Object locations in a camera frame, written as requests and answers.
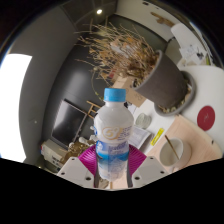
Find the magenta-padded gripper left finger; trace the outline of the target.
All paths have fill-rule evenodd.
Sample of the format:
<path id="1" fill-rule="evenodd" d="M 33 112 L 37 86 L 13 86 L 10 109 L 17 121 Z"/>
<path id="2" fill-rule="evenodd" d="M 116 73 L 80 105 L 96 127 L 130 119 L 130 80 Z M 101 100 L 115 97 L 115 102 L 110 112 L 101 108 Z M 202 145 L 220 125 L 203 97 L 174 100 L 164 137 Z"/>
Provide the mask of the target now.
<path id="1" fill-rule="evenodd" d="M 84 188 L 97 188 L 99 174 L 95 147 L 91 146 L 79 157 L 70 157 L 58 176 Z"/>

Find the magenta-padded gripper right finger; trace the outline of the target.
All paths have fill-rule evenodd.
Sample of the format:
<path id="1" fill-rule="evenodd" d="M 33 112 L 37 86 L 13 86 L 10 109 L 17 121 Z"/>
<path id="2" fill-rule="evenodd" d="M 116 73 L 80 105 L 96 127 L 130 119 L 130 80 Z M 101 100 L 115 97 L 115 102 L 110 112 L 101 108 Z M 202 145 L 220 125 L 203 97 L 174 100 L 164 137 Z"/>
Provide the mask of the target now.
<path id="1" fill-rule="evenodd" d="M 146 156 L 136 147 L 129 146 L 127 163 L 127 185 L 139 188 L 168 175 L 168 172 L 154 156 Z"/>

